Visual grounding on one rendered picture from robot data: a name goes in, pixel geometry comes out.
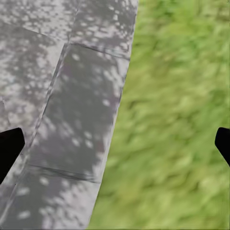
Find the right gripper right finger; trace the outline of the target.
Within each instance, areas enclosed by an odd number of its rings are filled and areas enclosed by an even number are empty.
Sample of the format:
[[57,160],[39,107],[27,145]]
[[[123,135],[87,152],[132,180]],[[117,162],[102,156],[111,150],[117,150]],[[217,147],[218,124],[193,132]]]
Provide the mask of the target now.
[[230,166],[230,129],[223,127],[218,129],[215,145]]

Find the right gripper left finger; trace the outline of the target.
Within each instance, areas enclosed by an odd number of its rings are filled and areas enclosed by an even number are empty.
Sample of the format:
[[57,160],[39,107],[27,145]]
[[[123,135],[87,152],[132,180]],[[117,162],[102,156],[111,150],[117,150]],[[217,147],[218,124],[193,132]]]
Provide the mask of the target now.
[[0,185],[25,145],[21,128],[0,133]]

